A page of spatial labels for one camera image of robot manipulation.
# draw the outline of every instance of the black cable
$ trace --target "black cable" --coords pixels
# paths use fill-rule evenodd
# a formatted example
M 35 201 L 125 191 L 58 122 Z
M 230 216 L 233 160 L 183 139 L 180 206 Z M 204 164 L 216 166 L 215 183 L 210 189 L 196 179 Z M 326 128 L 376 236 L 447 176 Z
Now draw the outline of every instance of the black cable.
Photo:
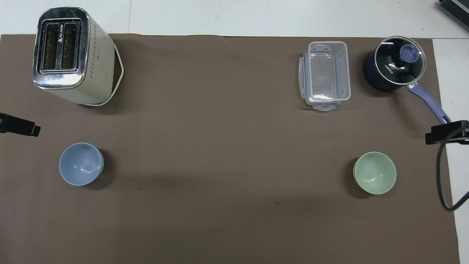
M 440 163 L 441 163 L 441 154 L 443 153 L 443 149 L 445 148 L 446 144 L 452 139 L 457 133 L 469 129 L 469 125 L 465 125 L 455 129 L 453 132 L 449 133 L 445 139 L 441 142 L 441 145 L 438 149 L 437 153 L 437 187 L 438 187 L 438 196 L 440 198 L 441 205 L 446 211 L 454 211 L 458 209 L 467 199 L 469 199 L 469 192 L 467 192 L 454 206 L 448 207 L 445 202 L 445 198 L 443 197 L 443 192 L 441 191 L 441 175 L 440 175 Z

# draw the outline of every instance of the toaster slot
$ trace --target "toaster slot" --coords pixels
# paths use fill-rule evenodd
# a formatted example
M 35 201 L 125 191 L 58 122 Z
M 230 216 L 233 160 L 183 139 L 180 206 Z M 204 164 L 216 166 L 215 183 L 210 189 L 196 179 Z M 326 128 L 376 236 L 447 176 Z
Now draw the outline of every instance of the toaster slot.
M 57 57 L 57 41 L 59 39 L 60 25 L 48 23 L 45 26 L 45 39 L 42 69 L 53 70 L 55 69 L 55 62 Z
M 79 27 L 78 23 L 67 23 L 64 26 L 62 45 L 62 70 L 72 70 L 76 68 L 78 54 Z

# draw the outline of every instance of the toaster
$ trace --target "toaster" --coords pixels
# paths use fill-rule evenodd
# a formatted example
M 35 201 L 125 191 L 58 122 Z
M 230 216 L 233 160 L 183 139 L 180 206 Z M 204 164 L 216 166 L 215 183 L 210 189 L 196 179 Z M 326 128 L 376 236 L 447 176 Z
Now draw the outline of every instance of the toaster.
M 38 22 L 33 81 L 70 102 L 102 105 L 113 90 L 113 40 L 83 9 L 52 8 Z

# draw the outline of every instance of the bowl rim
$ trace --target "bowl rim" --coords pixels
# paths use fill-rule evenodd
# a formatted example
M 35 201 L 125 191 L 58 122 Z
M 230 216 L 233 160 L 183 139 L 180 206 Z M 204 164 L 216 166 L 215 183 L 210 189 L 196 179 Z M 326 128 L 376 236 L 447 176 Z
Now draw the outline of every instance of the bowl rim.
M 356 165 L 358 164 L 358 161 L 360 161 L 363 157 L 365 157 L 366 155 L 369 155 L 369 154 L 371 154 L 371 153 L 378 153 L 378 154 L 380 154 L 380 155 L 383 155 L 384 157 L 386 157 L 386 158 L 391 162 L 391 164 L 393 165 L 393 168 L 394 168 L 393 184 L 391 184 L 391 185 L 389 186 L 389 188 L 388 188 L 387 190 L 383 191 L 383 192 L 371 192 L 371 191 L 365 189 L 365 188 L 358 182 L 358 180 L 357 180 L 357 178 L 356 178 Z M 396 165 L 394 164 L 393 160 L 392 160 L 390 157 L 388 157 L 386 154 L 381 153 L 381 152 L 378 152 L 378 151 L 370 151 L 370 152 L 368 152 L 368 153 L 363 154 L 361 157 L 359 157 L 359 158 L 355 161 L 355 164 L 354 164 L 354 166 L 353 166 L 353 178 L 355 179 L 355 182 L 357 183 L 357 185 L 358 185 L 361 189 L 363 189 L 364 191 L 366 191 L 366 192 L 368 192 L 368 193 L 370 193 L 370 194 L 385 194 L 385 193 L 389 192 L 389 190 L 391 190 L 391 189 L 394 187 L 395 183 L 396 183 L 396 179 L 397 179 Z
M 63 155 L 73 146 L 75 145 L 88 145 L 90 146 L 91 148 L 93 148 L 98 154 L 99 154 L 99 157 L 100 157 L 100 161 L 101 161 L 101 166 L 100 166 L 100 169 L 99 169 L 99 172 L 96 174 L 96 177 L 93 178 L 90 182 L 87 182 L 85 184 L 74 184 L 74 183 L 71 183 L 69 182 L 64 176 L 63 176 L 63 173 L 62 173 L 62 169 L 61 169 L 61 162 L 62 162 L 62 157 Z M 70 146 L 68 146 L 63 152 L 62 152 L 62 155 L 60 156 L 60 160 L 59 160 L 59 172 L 60 172 L 60 175 L 62 176 L 62 179 L 64 181 L 66 181 L 68 184 L 70 185 L 73 185 L 73 186 L 84 186 L 84 185 L 87 185 L 91 182 L 93 182 L 94 180 L 96 180 L 100 175 L 101 173 L 103 172 L 103 169 L 104 169 L 104 157 L 103 157 L 103 154 L 101 153 L 101 151 L 99 151 L 99 149 L 97 149 L 95 146 L 93 146 L 92 144 L 90 143 L 86 143 L 86 142 L 78 142 L 78 143 L 75 143 L 75 144 L 72 144 Z

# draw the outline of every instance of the bowl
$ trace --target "bowl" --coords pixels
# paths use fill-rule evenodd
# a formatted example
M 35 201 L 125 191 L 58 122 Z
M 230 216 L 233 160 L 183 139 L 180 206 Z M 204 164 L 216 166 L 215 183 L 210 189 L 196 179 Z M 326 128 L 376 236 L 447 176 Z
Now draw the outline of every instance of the bowl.
M 370 194 L 384 194 L 396 182 L 396 167 L 383 153 L 368 152 L 361 156 L 353 167 L 355 182 Z
M 96 180 L 103 171 L 101 152 L 88 143 L 75 143 L 65 149 L 60 157 L 62 178 L 71 185 L 83 186 Z

